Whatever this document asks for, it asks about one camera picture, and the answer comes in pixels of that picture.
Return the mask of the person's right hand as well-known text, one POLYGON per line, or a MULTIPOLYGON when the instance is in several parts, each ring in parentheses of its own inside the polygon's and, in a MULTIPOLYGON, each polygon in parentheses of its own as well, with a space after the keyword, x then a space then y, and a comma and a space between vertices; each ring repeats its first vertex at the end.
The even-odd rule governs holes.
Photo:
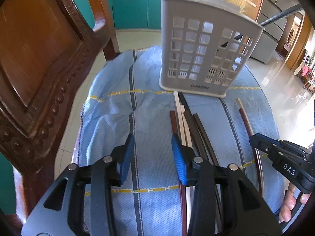
POLYGON ((291 182, 288 185, 287 192, 285 193, 285 197, 283 199, 283 203, 279 212, 279 221, 280 222, 289 222, 292 218, 292 210, 296 206, 296 198, 294 197, 294 193, 296 191, 296 186, 291 182))

